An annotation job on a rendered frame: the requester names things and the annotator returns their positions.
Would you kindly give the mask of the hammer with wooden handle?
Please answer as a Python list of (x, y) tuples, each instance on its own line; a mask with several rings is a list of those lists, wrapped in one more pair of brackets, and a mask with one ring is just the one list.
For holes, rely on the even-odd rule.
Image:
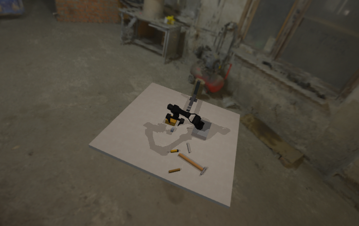
[(193, 165), (194, 167), (198, 168), (199, 170), (201, 170), (201, 174), (202, 175), (205, 171), (206, 171), (206, 167), (202, 168), (201, 166), (198, 166), (197, 164), (195, 164), (194, 162), (192, 162), (190, 159), (188, 159), (187, 157), (185, 157), (184, 155), (182, 155), (181, 153), (178, 154), (178, 156), (180, 156), (182, 159), (184, 159), (185, 161), (187, 161), (188, 163), (190, 163), (191, 165)]

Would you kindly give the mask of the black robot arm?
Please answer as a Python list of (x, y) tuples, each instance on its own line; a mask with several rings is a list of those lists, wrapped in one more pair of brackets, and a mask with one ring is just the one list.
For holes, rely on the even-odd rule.
[[(189, 113), (189, 112), (186, 112), (184, 110), (182, 110), (181, 108), (179, 108), (179, 106), (177, 105), (172, 105), (172, 104), (169, 104), (167, 106), (167, 109), (169, 109), (171, 111), (171, 113), (175, 114), (175, 115), (183, 115), (185, 116), (186, 118), (189, 119), (190, 115), (191, 114), (195, 114), (195, 113)], [(190, 119), (189, 119), (190, 121)], [(190, 121), (191, 122), (191, 121)], [(205, 124), (204, 122), (201, 121), (201, 118), (199, 115), (195, 114), (195, 117), (194, 119), (192, 120), (191, 122), (192, 124), (194, 124), (194, 126), (196, 127), (196, 129), (198, 130), (201, 130), (203, 128), (203, 125)]]

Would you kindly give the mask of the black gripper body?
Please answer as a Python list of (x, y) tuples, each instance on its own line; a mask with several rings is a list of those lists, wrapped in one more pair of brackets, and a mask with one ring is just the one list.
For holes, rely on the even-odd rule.
[(172, 119), (174, 119), (174, 120), (178, 120), (178, 121), (180, 121), (181, 124), (183, 124), (183, 123), (184, 123), (184, 120), (185, 120), (185, 119), (183, 119), (183, 118), (179, 119), (179, 115), (173, 114), (173, 116), (171, 116), (171, 114), (169, 114), (169, 113), (166, 115), (166, 118), (167, 118), (167, 119), (172, 118)]

